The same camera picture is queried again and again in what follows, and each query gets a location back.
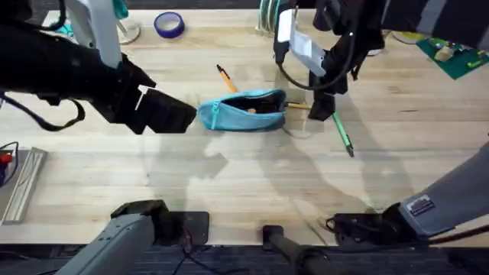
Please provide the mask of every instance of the pencil case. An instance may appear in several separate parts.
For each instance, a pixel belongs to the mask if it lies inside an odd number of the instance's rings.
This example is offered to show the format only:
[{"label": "pencil case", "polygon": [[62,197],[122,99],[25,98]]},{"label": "pencil case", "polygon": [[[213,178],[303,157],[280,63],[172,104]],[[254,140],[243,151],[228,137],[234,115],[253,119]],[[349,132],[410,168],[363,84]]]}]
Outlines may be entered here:
[{"label": "pencil case", "polygon": [[202,103],[197,115],[211,130],[274,130],[285,122],[285,98],[285,92],[280,89],[237,92]]}]

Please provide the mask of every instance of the zipper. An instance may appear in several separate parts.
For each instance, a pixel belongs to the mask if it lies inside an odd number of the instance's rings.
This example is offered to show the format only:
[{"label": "zipper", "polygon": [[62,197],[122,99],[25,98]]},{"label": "zipper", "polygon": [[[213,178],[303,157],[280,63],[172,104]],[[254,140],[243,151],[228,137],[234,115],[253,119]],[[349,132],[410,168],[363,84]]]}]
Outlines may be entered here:
[{"label": "zipper", "polygon": [[215,128],[215,123],[217,122],[217,116],[219,115],[219,104],[221,104],[221,102],[214,102],[214,104],[212,104],[212,125],[211,125],[212,130],[214,130]]}]

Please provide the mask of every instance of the tape roll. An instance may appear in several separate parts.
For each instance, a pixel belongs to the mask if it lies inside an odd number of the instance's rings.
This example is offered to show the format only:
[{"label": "tape roll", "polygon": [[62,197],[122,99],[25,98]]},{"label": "tape roll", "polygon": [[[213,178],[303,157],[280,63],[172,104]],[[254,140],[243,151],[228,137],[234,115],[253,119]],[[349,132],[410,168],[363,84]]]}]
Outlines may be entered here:
[{"label": "tape roll", "polygon": [[[176,27],[168,29],[166,26],[170,22],[177,22]],[[185,31],[185,23],[182,15],[173,11],[164,12],[154,19],[154,29],[163,38],[179,37]]]}]

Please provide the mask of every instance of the wooden table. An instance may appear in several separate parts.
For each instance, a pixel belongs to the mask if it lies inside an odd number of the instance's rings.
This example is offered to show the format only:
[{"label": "wooden table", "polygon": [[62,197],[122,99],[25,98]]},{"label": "wooden table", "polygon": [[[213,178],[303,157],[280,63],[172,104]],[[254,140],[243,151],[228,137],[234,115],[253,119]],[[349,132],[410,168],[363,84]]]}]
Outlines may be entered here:
[{"label": "wooden table", "polygon": [[[257,11],[179,12],[186,33],[164,40],[152,27],[160,11],[131,11],[142,35],[123,47],[162,91],[195,106],[228,94],[215,68],[219,63],[240,90],[280,87],[291,97],[310,97],[278,73],[272,39],[254,30]],[[300,30],[331,47],[337,37],[315,31],[312,17],[312,11],[300,11]],[[291,54],[285,67],[306,81],[306,69]],[[302,244],[322,243],[313,231],[334,244],[318,217],[382,212],[487,141],[488,85],[487,67],[454,81],[417,47],[387,39],[385,52],[368,58],[360,80],[337,97],[355,158],[345,152],[332,120],[308,121],[300,110],[287,110],[287,131],[209,131],[196,120],[186,134],[148,130],[137,136],[106,123],[88,104],[86,120],[60,133],[42,131],[4,105],[1,143],[17,140],[50,156],[24,223],[0,226],[0,242],[88,243],[121,204],[164,199],[172,210],[208,211],[211,244],[259,244],[267,224],[282,225],[286,236]],[[11,95],[53,123],[75,115],[69,103],[53,108],[33,96]],[[451,245],[488,246],[489,235]]]}]

